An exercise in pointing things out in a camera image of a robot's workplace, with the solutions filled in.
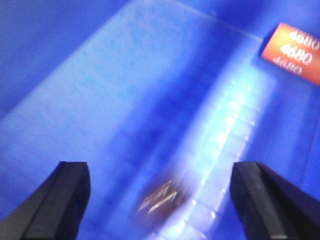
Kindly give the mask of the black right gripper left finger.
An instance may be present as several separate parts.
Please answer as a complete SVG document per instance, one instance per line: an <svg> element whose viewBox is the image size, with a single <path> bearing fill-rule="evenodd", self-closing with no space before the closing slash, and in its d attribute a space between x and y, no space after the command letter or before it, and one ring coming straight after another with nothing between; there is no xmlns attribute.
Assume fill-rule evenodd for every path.
<svg viewBox="0 0 320 240"><path fill-rule="evenodd" d="M0 238L75 240L90 194L88 164L61 161L48 178L0 222Z"/></svg>

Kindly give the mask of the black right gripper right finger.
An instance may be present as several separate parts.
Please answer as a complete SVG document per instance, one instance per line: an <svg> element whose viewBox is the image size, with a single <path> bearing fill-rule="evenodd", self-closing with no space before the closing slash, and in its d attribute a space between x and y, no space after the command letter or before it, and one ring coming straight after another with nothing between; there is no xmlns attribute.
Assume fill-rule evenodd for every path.
<svg viewBox="0 0 320 240"><path fill-rule="evenodd" d="M230 195L248 240L318 240L320 202L262 162L236 162Z"/></svg>

